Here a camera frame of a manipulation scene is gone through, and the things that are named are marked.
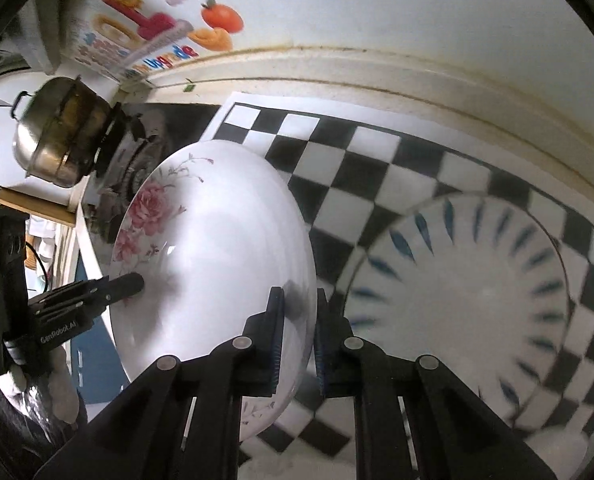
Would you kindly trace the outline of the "white gloved left hand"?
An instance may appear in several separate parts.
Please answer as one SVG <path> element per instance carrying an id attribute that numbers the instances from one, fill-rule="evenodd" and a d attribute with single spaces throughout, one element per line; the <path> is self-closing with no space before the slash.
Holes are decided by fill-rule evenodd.
<path id="1" fill-rule="evenodd" d="M 62 346 L 48 355 L 48 370 L 31 377 L 12 364 L 0 376 L 0 391 L 24 416 L 36 422 L 65 422 L 74 425 L 80 414 L 80 396 L 71 381 L 67 352 Z"/>

